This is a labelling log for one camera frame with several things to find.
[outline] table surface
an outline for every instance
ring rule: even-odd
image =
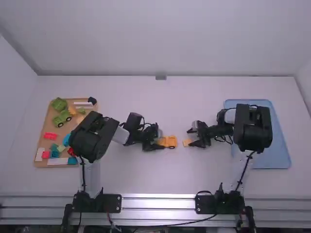
[[[13,146],[1,171],[1,193],[74,194],[79,168],[36,168],[33,157],[49,102],[55,97],[93,96],[99,112],[120,122],[130,112],[157,122],[165,135],[176,135],[174,150],[142,152],[141,145],[112,142],[101,159],[105,192],[195,194],[214,192],[230,172],[230,146],[184,148],[194,120],[216,123],[226,99],[268,99],[274,105],[292,160],[289,169],[250,172],[245,196],[311,198],[309,180],[311,118],[293,77],[39,77]]]

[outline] metal extrusion frame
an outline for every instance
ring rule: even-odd
[[[122,194],[122,211],[111,214],[118,225],[153,226],[200,220],[192,194]],[[0,224],[60,225],[70,195],[0,194]],[[246,198],[254,209],[257,227],[311,228],[311,198]],[[235,227],[237,216],[218,215],[211,220],[185,226]],[[79,222],[73,213],[72,225]],[[82,213],[82,225],[109,225],[104,213]]]

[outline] white wall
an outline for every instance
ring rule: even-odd
[[[8,154],[13,143],[14,135],[34,89],[37,75],[1,34],[0,78],[0,159],[2,159]]]
[[[0,24],[45,74],[295,74],[310,0],[2,0]]]
[[[295,78],[311,116],[311,60],[299,69]]]

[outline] white block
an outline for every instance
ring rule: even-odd
[[[84,109],[93,109],[93,106],[76,106],[76,109],[78,108],[84,108]]]
[[[91,102],[73,102],[74,105],[86,105],[86,106],[93,106]]]
[[[67,162],[68,162],[68,158],[48,159],[48,166],[53,166],[53,165],[66,165]]]
[[[35,161],[36,162],[41,162],[42,161],[42,153],[45,151],[43,147],[39,147],[37,150],[37,155],[35,156]]]

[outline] blue mat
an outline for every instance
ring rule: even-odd
[[[269,100],[226,100],[225,108],[234,108],[237,103],[255,104],[258,106],[269,107],[271,114],[273,140],[269,148],[266,148],[253,163],[253,168],[283,168],[291,166],[291,158],[288,154],[286,143],[276,112]],[[231,147],[232,156],[239,152],[239,147],[233,144]]]

